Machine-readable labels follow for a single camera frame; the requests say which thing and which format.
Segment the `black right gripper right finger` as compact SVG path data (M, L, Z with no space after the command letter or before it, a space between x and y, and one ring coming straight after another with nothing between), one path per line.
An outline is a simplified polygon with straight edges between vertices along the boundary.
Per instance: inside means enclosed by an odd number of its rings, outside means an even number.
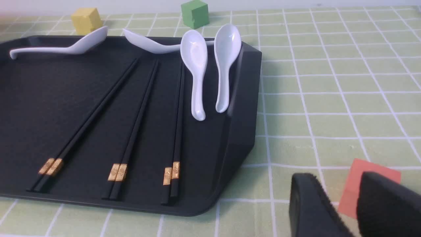
M359 187L357 221L363 237L419 237L420 194L381 174L366 171Z

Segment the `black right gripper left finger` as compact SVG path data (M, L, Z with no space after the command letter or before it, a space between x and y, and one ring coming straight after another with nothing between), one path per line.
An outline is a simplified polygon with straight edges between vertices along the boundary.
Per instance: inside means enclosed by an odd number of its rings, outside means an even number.
M311 173L292 175L289 220L292 237L354 236Z

